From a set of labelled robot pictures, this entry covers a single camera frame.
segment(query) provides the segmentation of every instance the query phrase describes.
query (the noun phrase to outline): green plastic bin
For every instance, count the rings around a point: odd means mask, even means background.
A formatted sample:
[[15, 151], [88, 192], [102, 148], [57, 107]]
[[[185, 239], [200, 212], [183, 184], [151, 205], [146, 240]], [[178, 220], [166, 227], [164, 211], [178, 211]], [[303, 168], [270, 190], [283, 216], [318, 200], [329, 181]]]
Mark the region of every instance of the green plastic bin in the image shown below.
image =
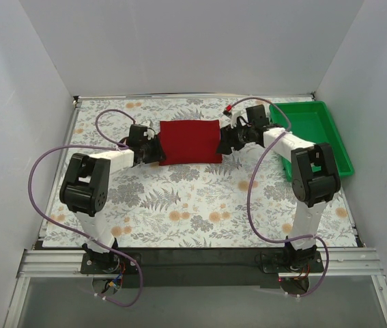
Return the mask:
[[[351, 160], [346, 153], [341, 136], [323, 101], [287, 102], [277, 105], [289, 118], [291, 131], [294, 135], [315, 144], [328, 142], [336, 159], [337, 169], [341, 178], [354, 174]], [[285, 118], [274, 108], [269, 106], [270, 118], [273, 123], [287, 127]], [[291, 181], [291, 163], [283, 158], [283, 164], [288, 181]]]

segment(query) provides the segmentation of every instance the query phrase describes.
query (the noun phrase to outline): red connector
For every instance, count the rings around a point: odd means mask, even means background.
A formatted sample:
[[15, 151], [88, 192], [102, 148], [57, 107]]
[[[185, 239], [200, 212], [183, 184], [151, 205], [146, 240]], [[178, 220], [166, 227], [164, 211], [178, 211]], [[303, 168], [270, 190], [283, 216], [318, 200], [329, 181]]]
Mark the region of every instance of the red connector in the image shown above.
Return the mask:
[[228, 105], [225, 107], [225, 110], [223, 111], [223, 115], [225, 116], [231, 116], [231, 110], [232, 110], [233, 106], [231, 105]]

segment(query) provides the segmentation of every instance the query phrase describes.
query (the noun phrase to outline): red towel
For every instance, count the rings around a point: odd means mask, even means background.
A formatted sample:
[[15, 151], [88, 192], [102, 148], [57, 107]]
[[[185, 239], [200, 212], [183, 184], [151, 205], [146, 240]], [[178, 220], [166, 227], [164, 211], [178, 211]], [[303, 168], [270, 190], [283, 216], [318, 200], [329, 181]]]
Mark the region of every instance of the red towel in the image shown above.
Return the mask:
[[216, 154], [220, 142], [219, 121], [161, 121], [160, 142], [166, 160], [160, 165], [222, 163]]

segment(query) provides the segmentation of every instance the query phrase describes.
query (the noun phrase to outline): floral tablecloth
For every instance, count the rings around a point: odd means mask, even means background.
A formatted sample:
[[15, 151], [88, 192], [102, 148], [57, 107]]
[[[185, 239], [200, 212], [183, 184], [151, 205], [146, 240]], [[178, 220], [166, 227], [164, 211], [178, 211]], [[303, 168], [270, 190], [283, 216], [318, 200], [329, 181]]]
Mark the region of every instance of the floral tablecloth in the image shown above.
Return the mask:
[[[309, 101], [310, 98], [271, 98], [276, 103]], [[104, 109], [127, 111], [138, 123], [151, 121], [159, 131], [161, 120], [215, 120], [229, 123], [222, 110], [234, 98], [146, 98], [137, 100], [85, 100], [76, 119], [71, 144], [112, 146], [97, 133], [94, 120]], [[250, 101], [240, 105], [255, 105]], [[128, 134], [131, 121], [116, 113], [101, 118], [101, 129], [113, 139]], [[72, 153], [69, 151], [64, 168]], [[120, 247], [269, 247], [253, 234], [246, 217], [246, 192], [260, 146], [246, 146], [223, 157], [222, 164], [138, 165], [119, 172], [109, 186], [103, 215]], [[255, 225], [265, 236], [283, 239], [292, 227], [296, 200], [285, 180], [283, 164], [269, 154], [256, 176], [252, 212]], [[73, 213], [57, 197], [51, 217], [81, 228]], [[322, 217], [318, 234], [329, 246], [353, 247], [356, 240], [341, 193]], [[80, 247], [85, 239], [48, 224], [44, 247]]]

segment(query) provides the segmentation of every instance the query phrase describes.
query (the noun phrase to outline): white wall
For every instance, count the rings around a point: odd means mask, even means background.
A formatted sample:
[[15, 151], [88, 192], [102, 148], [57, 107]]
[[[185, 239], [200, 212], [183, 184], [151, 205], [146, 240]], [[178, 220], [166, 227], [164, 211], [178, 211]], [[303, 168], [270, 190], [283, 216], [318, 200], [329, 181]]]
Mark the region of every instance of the white wall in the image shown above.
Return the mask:
[[[26, 184], [35, 159], [63, 142], [72, 99], [18, 0], [0, 0], [0, 327], [24, 247], [41, 220]], [[39, 170], [36, 200], [46, 206], [57, 158]]]
[[343, 183], [358, 231], [377, 247], [387, 275], [387, 1], [364, 2], [317, 96], [356, 170]]
[[72, 95], [316, 90], [362, 0], [20, 0]]

